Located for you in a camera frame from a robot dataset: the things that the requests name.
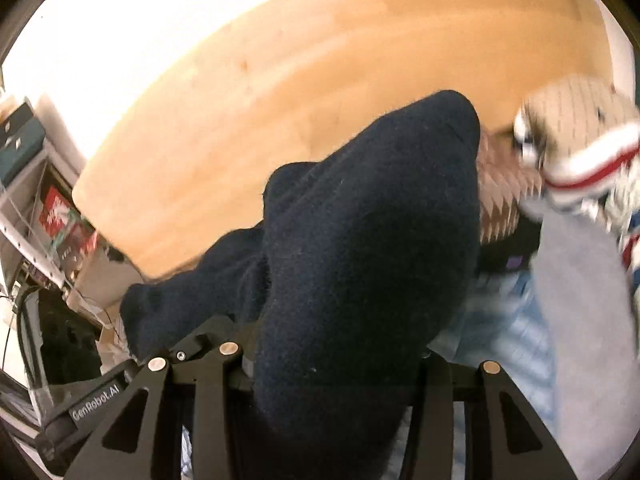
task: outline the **navy fabric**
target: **navy fabric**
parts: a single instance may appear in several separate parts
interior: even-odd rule
[[[254,434],[286,457],[269,478],[380,475],[421,356],[473,276],[479,132],[471,103],[443,91],[322,162],[280,168],[261,224],[194,271],[129,289],[130,348],[148,356],[213,314],[262,314]]]

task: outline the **metal pin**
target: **metal pin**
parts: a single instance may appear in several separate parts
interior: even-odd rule
[[[154,357],[147,365],[152,372],[159,372],[166,366],[166,361],[161,357]]]
[[[495,361],[485,361],[484,364],[482,364],[482,368],[491,375],[500,373],[500,365]]]
[[[227,343],[222,343],[220,345],[220,353],[222,355],[233,355],[235,354],[240,347],[238,343],[234,343],[233,341],[229,341]]]

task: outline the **wood grain surface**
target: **wood grain surface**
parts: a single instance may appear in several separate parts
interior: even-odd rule
[[[257,222],[275,168],[322,159],[386,111],[453,88],[496,128],[569,73],[612,81],[593,0],[271,0],[145,91],[74,200],[156,278]]]

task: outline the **triangular cutout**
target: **triangular cutout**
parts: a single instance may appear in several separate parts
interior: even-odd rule
[[[500,392],[500,405],[509,452],[517,455],[542,449],[538,436],[509,394]]]
[[[148,396],[149,392],[147,390],[138,390],[131,397],[129,403],[120,412],[120,415],[102,440],[102,445],[106,449],[125,453],[136,452]]]

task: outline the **blue striped cloth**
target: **blue striped cloth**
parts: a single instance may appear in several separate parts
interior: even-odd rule
[[[530,272],[481,276],[460,309],[430,349],[447,361],[477,367],[499,362],[551,433],[556,432],[556,356],[542,317]],[[411,409],[396,436],[383,480],[400,475]],[[453,480],[465,477],[465,424],[461,403],[454,407]]]

